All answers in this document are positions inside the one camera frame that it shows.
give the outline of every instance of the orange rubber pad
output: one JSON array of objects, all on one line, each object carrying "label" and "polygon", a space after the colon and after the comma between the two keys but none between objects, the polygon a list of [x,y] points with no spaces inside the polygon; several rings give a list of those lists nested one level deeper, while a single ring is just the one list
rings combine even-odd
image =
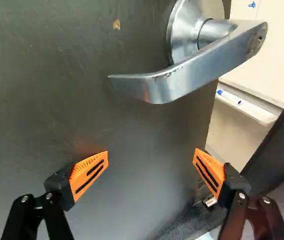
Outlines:
[{"label": "orange rubber pad", "polygon": [[90,156],[74,165],[68,179],[74,202],[77,202],[108,166],[108,151]]},{"label": "orange rubber pad", "polygon": [[218,200],[223,182],[226,179],[224,164],[197,148],[194,152],[193,164],[208,189]]}]

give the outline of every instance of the marker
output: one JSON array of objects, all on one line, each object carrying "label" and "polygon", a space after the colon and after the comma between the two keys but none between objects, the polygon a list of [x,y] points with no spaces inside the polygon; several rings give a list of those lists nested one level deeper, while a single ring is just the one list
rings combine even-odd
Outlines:
[{"label": "marker", "polygon": [[219,94],[220,96],[224,97],[225,99],[229,100],[230,102],[232,102],[235,105],[239,105],[242,102],[241,98],[239,98],[239,97],[237,97],[237,96],[235,96],[231,93],[228,93],[226,91],[223,91],[221,89],[216,90],[216,93]]}]

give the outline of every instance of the scratch mark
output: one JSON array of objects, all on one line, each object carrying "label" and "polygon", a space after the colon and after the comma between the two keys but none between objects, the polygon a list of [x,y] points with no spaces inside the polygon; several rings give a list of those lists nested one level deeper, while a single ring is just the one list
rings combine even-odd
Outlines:
[{"label": "scratch mark", "polygon": [[118,19],[116,19],[114,22],[113,22],[113,29],[115,30],[121,30],[121,23]]}]

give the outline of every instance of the black plastic bracket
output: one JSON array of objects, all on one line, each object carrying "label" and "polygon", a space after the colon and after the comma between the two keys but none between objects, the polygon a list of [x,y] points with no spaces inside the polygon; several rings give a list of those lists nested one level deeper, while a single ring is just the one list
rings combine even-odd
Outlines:
[{"label": "black plastic bracket", "polygon": [[18,197],[9,212],[1,240],[36,240],[42,219],[50,240],[74,240],[60,200],[61,195],[56,191],[36,198],[32,194]]}]

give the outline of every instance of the whiteboard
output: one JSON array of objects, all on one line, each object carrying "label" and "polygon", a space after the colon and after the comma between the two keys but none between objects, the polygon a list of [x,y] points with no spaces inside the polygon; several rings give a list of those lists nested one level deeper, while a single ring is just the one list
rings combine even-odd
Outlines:
[{"label": "whiteboard", "polygon": [[284,0],[232,0],[230,19],[268,23],[260,52],[220,81],[284,108]]}]

